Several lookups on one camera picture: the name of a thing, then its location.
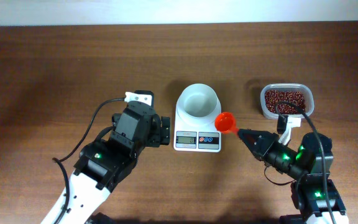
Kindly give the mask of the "orange measuring scoop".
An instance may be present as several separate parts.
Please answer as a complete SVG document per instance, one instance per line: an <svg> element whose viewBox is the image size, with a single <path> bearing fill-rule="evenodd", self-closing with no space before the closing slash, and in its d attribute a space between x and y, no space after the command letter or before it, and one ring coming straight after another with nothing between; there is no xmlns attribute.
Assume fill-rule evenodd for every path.
<svg viewBox="0 0 358 224"><path fill-rule="evenodd" d="M214 122L215 128L223 134L238 134L239 129L236 126L236 119L230 112L220 113Z"/></svg>

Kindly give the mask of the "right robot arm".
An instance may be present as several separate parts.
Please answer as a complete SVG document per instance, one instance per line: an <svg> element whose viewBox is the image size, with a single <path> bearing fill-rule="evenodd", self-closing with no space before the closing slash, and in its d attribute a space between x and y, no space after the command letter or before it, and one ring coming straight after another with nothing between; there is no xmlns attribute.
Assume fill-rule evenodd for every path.
<svg viewBox="0 0 358 224"><path fill-rule="evenodd" d="M333 163L331 139L308 133L294 151L268 131L240 129L238 136L257 160L294 180L291 199L300 213L283 215L279 223L349 223L341 196L328 178Z"/></svg>

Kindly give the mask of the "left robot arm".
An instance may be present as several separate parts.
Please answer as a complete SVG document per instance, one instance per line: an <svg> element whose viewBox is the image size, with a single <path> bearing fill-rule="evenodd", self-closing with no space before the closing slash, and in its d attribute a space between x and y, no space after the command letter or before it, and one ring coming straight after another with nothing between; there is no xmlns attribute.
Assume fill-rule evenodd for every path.
<svg viewBox="0 0 358 224"><path fill-rule="evenodd" d="M146 147L170 143L170 118L152 105L130 101L112 116L81 151L72 174L63 171L65 188L43 223L87 223L117 185L136 167Z"/></svg>

